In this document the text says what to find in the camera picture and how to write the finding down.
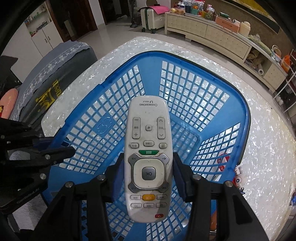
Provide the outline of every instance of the green button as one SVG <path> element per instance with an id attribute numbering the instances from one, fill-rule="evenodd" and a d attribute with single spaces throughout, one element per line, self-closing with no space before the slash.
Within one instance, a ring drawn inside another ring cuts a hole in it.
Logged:
<path id="1" fill-rule="evenodd" d="M 156 155 L 159 150 L 139 150 L 141 155 Z"/>

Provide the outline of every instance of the orange button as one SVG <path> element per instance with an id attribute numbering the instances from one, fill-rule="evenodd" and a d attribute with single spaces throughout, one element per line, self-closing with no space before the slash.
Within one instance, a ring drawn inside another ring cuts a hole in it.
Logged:
<path id="1" fill-rule="evenodd" d="M 144 201 L 153 201 L 155 199 L 154 194 L 144 194 L 143 195 L 143 200 Z"/>

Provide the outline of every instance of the tv remote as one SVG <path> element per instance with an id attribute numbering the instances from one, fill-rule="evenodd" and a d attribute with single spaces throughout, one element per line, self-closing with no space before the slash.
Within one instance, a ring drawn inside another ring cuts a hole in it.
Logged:
<path id="1" fill-rule="evenodd" d="M 168 106 L 157 96 L 132 99 L 125 134 L 124 186 L 128 215 L 153 223 L 168 216 L 173 147 Z"/>

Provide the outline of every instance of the ok button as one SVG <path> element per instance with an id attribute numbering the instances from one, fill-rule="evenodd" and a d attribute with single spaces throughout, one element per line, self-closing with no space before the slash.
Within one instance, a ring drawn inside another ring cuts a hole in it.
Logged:
<path id="1" fill-rule="evenodd" d="M 144 167 L 142 169 L 142 178 L 143 180 L 154 180 L 156 176 L 155 168 L 153 167 Z"/>

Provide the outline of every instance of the paper towel roll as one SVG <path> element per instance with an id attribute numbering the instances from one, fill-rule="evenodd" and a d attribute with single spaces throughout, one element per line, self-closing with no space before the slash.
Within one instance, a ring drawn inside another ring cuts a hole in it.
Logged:
<path id="1" fill-rule="evenodd" d="M 262 64 L 258 64 L 258 65 L 257 65 L 257 69 L 258 69 L 258 73 L 259 73 L 260 75 L 264 75 L 264 71 L 263 71 L 263 68 L 262 68 Z"/>

